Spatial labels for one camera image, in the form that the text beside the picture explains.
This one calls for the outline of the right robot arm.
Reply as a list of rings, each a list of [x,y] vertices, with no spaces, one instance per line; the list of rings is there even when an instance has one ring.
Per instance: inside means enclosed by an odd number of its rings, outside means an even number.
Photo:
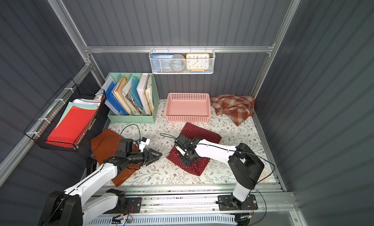
[[[236,186],[228,205],[235,208],[246,203],[247,197],[255,189],[265,168],[262,160],[244,143],[237,146],[225,146],[199,137],[188,139],[179,135],[174,144],[181,153],[180,161],[185,167],[189,167],[201,158],[209,158],[231,169],[236,178]]]

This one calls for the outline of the red polka dot skirt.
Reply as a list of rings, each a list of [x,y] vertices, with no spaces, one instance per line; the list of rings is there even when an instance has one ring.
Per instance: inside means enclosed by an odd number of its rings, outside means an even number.
[[[183,129],[180,132],[180,135],[185,136],[188,139],[194,139],[196,137],[205,139],[209,142],[219,144],[222,137],[210,130],[198,127],[196,125],[193,125],[191,123],[186,123]],[[209,158],[200,158],[193,164],[191,164],[189,167],[185,167],[181,160],[180,156],[182,154],[180,151],[177,150],[177,148],[174,146],[169,155],[167,156],[167,159],[170,160],[173,164],[180,167],[182,170],[196,176],[201,176],[201,174],[204,172],[205,168],[207,167],[208,163],[210,162]]]

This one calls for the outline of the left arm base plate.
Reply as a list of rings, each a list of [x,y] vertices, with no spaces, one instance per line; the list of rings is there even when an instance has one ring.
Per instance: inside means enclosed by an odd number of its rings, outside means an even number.
[[[104,214],[139,213],[140,208],[141,208],[141,203],[142,203],[141,197],[119,199],[115,208],[104,212]]]

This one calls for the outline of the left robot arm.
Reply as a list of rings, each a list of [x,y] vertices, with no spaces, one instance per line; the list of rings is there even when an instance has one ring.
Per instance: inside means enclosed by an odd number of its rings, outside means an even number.
[[[162,157],[148,148],[150,140],[138,143],[139,152],[132,152],[134,141],[123,139],[113,156],[104,160],[97,170],[64,191],[51,193],[44,205],[40,226],[85,226],[102,214],[129,216],[140,211],[140,197],[126,198],[123,191],[109,189],[94,200],[90,198],[108,181],[114,179],[130,165],[149,165]]]

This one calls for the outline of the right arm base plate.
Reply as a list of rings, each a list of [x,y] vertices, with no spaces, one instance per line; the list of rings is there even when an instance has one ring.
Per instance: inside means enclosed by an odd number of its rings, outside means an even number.
[[[219,195],[216,204],[219,206],[220,211],[231,210],[257,210],[258,204],[255,195],[250,194],[246,197],[245,201],[240,202],[233,195]]]

